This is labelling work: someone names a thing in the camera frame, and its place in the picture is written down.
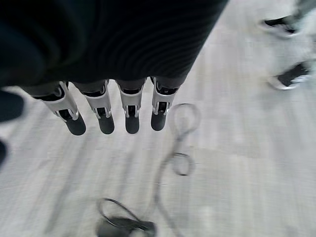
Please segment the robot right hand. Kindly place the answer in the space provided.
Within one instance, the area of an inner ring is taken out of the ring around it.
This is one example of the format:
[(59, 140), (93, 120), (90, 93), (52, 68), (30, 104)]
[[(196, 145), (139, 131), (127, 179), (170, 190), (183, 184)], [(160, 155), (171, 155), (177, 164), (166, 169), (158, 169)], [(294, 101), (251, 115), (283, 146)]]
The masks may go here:
[(3, 0), (0, 85), (43, 101), (74, 135), (85, 124), (68, 83), (105, 134), (114, 130), (108, 83), (119, 88), (128, 133), (142, 90), (154, 85), (151, 126), (164, 128), (174, 97), (227, 5), (225, 0)]

